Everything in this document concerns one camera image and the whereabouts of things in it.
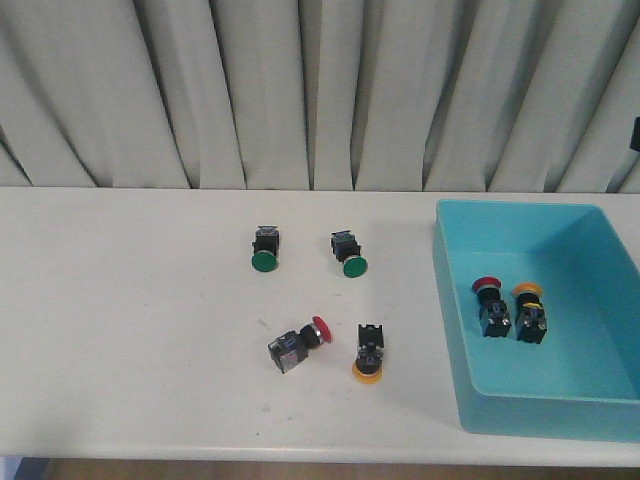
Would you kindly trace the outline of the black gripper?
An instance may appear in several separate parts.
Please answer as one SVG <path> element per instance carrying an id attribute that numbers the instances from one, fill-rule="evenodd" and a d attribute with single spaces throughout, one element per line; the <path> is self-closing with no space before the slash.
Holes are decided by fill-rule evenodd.
<path id="1" fill-rule="evenodd" d="M 636 117 L 634 120 L 630 138 L 630 149 L 633 151 L 640 151 L 640 117 Z"/>

